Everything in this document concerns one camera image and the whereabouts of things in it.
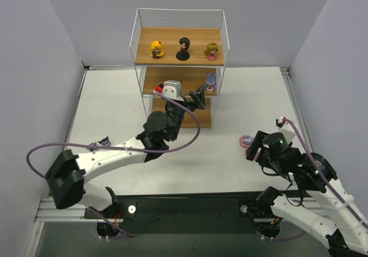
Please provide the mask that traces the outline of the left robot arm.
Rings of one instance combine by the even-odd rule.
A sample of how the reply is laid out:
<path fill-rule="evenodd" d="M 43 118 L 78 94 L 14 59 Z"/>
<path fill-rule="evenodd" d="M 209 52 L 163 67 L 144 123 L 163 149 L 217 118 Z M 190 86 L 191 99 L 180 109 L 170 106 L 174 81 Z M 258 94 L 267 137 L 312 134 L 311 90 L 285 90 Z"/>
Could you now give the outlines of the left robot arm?
<path fill-rule="evenodd" d="M 185 114 L 205 109 L 205 85 L 190 91 L 189 101 L 180 95 L 180 89 L 181 83 L 173 80 L 157 86 L 154 94 L 165 100 L 165 110 L 152 112 L 143 131 L 126 142 L 82 154 L 74 154 L 70 149 L 62 151 L 45 175 L 56 208 L 75 204 L 99 212 L 117 208 L 113 190 L 95 186 L 91 180 L 121 167 L 149 162 L 170 151 L 168 143 L 178 138 Z"/>

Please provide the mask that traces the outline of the blonde pink dress doll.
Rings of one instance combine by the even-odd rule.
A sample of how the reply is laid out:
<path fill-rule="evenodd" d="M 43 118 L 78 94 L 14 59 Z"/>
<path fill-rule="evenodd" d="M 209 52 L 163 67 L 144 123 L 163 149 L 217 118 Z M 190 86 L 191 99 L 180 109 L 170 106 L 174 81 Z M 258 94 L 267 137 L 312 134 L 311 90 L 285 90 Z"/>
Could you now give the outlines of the blonde pink dress doll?
<path fill-rule="evenodd" d="M 209 43 L 204 50 L 204 55 L 209 61 L 215 61 L 217 59 L 217 53 L 219 46 L 217 43 Z"/>

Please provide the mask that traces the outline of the yellow haired doll toy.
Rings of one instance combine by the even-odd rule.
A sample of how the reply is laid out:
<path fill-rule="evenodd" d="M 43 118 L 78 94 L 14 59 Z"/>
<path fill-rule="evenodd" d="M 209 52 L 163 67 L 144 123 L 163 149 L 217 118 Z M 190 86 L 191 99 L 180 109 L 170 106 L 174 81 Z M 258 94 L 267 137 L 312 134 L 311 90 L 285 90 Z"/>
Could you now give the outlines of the yellow haired doll toy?
<path fill-rule="evenodd" d="M 154 59 L 160 59 L 164 56 L 163 44 L 160 41 L 153 41 L 150 47 L 151 57 Z"/>

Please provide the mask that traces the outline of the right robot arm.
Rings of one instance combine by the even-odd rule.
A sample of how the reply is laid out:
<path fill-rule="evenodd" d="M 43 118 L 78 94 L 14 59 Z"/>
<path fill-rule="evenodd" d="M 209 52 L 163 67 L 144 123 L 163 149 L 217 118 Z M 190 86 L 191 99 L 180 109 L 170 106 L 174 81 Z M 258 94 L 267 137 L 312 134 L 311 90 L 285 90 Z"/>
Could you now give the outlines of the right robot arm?
<path fill-rule="evenodd" d="M 272 177 L 282 177 L 295 186 L 299 198 L 307 193 L 328 217 L 313 213 L 302 202 L 291 203 L 284 192 L 271 186 L 257 197 L 258 205 L 276 220 L 286 219 L 313 236 L 331 256 L 366 256 L 366 218 L 326 158 L 314 152 L 301 153 L 292 146 L 295 135 L 285 128 L 271 134 L 258 131 L 246 158 L 263 170 L 271 169 Z"/>

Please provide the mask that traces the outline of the black haired doll toy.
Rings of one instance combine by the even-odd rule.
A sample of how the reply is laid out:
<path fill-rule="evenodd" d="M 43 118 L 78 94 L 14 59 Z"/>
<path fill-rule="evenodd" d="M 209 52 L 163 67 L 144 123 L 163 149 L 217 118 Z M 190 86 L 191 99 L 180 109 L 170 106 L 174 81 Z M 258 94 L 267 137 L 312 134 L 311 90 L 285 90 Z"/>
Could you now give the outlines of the black haired doll toy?
<path fill-rule="evenodd" d="M 182 37 L 179 39 L 180 50 L 176 54 L 176 58 L 180 61 L 186 61 L 190 59 L 190 54 L 188 52 L 190 48 L 190 40 L 187 37 Z"/>

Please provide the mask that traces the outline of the purple bunny pink donut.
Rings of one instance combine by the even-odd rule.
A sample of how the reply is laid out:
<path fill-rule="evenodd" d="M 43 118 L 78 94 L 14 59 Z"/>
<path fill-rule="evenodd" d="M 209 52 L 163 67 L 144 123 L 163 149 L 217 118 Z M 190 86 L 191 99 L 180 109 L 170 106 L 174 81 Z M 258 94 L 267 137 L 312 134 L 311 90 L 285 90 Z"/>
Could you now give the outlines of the purple bunny pink donut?
<path fill-rule="evenodd" d="M 253 143 L 254 137 L 250 135 L 242 135 L 239 139 L 239 144 L 244 149 L 249 148 Z"/>

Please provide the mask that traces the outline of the small purple bunny toy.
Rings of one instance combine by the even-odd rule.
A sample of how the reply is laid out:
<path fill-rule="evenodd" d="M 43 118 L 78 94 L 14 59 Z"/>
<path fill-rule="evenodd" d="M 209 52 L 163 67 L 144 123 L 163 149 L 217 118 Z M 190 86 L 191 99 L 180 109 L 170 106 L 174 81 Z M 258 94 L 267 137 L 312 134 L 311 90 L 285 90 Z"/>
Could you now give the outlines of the small purple bunny toy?
<path fill-rule="evenodd" d="M 205 90 L 207 94 L 213 94 L 216 91 L 216 74 L 207 73 Z"/>

